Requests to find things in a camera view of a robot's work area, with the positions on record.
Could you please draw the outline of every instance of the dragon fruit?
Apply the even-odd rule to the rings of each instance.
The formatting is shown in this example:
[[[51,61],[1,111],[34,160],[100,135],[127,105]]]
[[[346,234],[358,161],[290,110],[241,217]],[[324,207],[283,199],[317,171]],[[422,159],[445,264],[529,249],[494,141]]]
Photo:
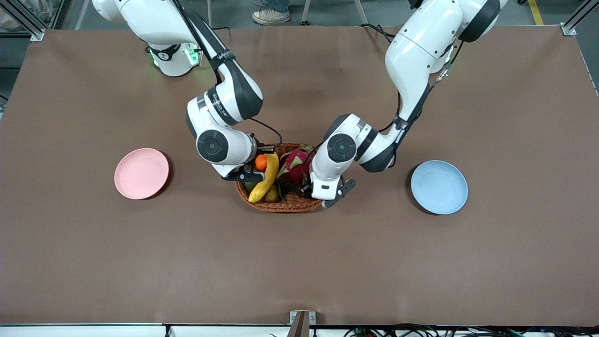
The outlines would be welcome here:
[[[310,153],[314,148],[311,145],[300,145],[299,148],[286,154],[285,162],[281,166],[277,178],[285,175],[283,178],[301,184],[304,180],[304,174],[309,175],[310,162],[312,158],[309,158]]]

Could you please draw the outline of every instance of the pink plate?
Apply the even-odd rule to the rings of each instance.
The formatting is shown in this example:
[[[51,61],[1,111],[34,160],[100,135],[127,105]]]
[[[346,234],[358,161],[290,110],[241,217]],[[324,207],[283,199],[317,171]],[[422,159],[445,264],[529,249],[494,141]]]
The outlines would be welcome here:
[[[114,171],[114,186],[129,199],[145,199],[156,194],[167,182],[168,161],[162,152],[137,149],[120,160]]]

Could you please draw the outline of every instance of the shoe sole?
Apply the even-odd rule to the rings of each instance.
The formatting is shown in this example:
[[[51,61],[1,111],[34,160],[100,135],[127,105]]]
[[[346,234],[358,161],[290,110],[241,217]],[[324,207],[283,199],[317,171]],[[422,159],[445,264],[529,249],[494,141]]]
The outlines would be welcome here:
[[[254,22],[260,24],[260,25],[264,25],[264,26],[268,26],[268,25],[278,25],[279,23],[285,23],[289,20],[291,20],[291,16],[288,16],[287,19],[285,20],[279,20],[279,21],[266,21],[266,20],[262,20],[259,17],[256,17],[254,14],[252,14],[252,20],[254,20]]]

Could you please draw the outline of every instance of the wicker basket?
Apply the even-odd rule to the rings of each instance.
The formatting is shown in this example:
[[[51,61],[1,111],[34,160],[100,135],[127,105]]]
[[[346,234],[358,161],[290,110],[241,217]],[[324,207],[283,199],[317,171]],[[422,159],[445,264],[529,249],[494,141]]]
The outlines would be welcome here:
[[[279,158],[281,155],[286,154],[296,148],[298,148],[300,144],[296,143],[283,143],[279,146],[275,152]],[[255,209],[263,210],[265,212],[275,212],[275,213],[297,213],[297,212],[308,212],[310,210],[315,210],[320,207],[322,200],[312,199],[312,198],[300,198],[295,193],[287,193],[285,195],[286,202],[280,203],[264,203],[259,201],[257,203],[251,203],[247,201],[249,197],[249,193],[243,188],[243,185],[240,182],[235,183],[235,189],[237,190],[237,194],[246,202],[249,206]]]

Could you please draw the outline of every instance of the white sneaker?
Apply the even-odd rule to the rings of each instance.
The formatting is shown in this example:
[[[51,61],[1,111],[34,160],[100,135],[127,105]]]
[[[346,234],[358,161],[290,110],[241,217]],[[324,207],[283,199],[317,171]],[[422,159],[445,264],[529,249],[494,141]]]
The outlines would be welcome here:
[[[276,25],[278,23],[287,22],[291,19],[289,12],[281,13],[276,10],[262,8],[260,11],[252,14],[252,20],[261,25]]]

